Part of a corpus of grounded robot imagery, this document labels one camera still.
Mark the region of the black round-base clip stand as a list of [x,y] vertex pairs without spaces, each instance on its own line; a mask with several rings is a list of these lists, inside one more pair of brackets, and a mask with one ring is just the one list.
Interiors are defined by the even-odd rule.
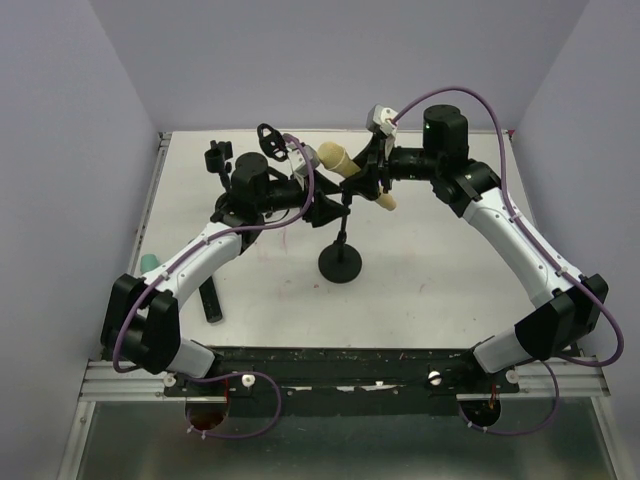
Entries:
[[225,193],[216,201],[215,209],[229,214],[231,212],[231,176],[230,160],[233,158],[233,147],[230,141],[210,141],[210,148],[204,153],[206,169],[217,174]]

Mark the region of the black microphone with silver grille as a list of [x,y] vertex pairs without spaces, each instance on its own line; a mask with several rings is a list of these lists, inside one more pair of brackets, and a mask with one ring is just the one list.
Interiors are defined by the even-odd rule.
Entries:
[[213,277],[207,278],[200,285],[199,294],[206,321],[210,324],[221,321],[223,313]]

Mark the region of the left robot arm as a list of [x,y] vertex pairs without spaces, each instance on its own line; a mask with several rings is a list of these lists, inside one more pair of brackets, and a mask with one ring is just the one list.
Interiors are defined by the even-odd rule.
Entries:
[[266,223],[266,214],[296,209],[296,220],[319,227],[348,211],[330,198],[339,186],[316,171],[339,171],[344,165],[327,144],[314,149],[288,143],[275,157],[290,163],[291,175],[272,169],[257,152],[234,158],[228,142],[214,143],[206,151],[206,167],[219,175],[224,189],[210,221],[168,261],[139,277],[124,274],[113,284],[101,343],[111,351],[116,372],[182,374],[201,395],[220,387],[215,352],[181,333],[185,302],[262,231],[286,227],[284,221]]

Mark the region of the cream yellow microphone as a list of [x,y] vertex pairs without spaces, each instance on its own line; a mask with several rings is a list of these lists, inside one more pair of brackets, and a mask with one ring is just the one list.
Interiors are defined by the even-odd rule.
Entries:
[[[326,170],[343,178],[349,178],[361,171],[361,168],[350,158],[347,150],[334,142],[321,144],[317,150],[317,155]],[[383,191],[380,191],[380,196],[375,202],[387,211],[393,211],[397,207],[392,195]]]

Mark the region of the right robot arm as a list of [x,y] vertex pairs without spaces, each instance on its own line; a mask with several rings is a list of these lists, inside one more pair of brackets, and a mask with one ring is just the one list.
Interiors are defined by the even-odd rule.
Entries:
[[480,392],[498,371],[527,360],[546,360],[591,333],[603,312],[605,280],[585,276],[560,255],[523,216],[507,190],[505,174],[469,155],[468,121],[460,109],[434,105],[423,113],[422,146],[395,144],[399,113],[375,106],[372,137],[350,157],[327,142],[320,147],[324,167],[343,177],[347,191],[392,210],[389,191],[399,180],[428,181],[435,196],[494,248],[523,286],[534,310],[501,334],[475,346],[460,367],[460,379]]

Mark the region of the black tripod mic stand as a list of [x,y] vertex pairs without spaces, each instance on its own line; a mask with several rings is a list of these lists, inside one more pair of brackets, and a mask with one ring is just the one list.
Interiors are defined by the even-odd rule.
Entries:
[[259,146],[263,154],[279,163],[289,160],[289,150],[282,133],[267,123],[256,128]]

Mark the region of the mint green microphone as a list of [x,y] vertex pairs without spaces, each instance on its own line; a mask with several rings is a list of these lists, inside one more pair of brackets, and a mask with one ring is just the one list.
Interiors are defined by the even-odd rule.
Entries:
[[147,253],[140,257],[139,270],[142,275],[155,270],[160,266],[160,261],[155,254]]

